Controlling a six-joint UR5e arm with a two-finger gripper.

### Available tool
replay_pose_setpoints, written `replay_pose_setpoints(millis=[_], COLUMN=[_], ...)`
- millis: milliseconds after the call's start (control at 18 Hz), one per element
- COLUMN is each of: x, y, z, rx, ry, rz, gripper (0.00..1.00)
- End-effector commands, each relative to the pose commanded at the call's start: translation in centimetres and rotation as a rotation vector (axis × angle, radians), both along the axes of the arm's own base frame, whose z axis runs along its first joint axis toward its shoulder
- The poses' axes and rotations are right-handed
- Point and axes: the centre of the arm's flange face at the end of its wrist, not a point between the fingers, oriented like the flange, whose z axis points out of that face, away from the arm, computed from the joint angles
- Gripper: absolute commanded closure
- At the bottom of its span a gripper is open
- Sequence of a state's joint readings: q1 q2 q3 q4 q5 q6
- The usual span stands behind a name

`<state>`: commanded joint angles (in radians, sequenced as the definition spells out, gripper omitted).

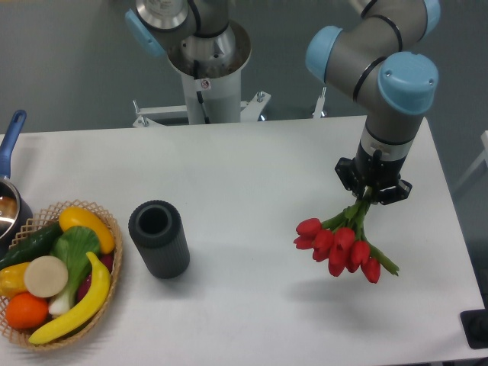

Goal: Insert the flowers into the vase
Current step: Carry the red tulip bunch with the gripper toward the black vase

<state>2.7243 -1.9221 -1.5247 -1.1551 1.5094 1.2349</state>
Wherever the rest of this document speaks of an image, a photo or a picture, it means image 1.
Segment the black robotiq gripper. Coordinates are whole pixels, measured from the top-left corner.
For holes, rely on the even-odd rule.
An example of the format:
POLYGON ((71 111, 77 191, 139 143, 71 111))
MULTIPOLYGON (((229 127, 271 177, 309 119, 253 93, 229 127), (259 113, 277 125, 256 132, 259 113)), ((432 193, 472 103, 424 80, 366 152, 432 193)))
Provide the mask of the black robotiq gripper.
POLYGON ((413 186, 400 179, 404 158, 384 160, 384 154, 376 149, 372 154, 358 147, 356 157, 342 157, 335 166, 335 172, 343 187, 356 198, 363 198, 367 187, 377 192, 377 202, 382 205, 406 200, 413 186))

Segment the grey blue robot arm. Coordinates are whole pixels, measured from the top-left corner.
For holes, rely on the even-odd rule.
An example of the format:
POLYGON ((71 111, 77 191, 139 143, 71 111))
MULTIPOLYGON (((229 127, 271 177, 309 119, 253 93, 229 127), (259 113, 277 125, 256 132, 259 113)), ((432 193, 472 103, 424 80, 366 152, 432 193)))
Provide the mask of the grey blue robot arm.
MULTIPOLYGON (((365 1, 351 31, 327 26, 310 41, 306 68, 366 109, 358 151, 335 170, 354 196, 383 205, 406 199, 400 177, 426 111, 438 70, 410 48, 437 25, 437 1, 365 1)), ((249 35, 232 21, 226 1, 138 1, 125 15, 138 44, 166 57, 180 74, 191 124, 251 120, 256 104, 241 102, 241 71, 249 35)))

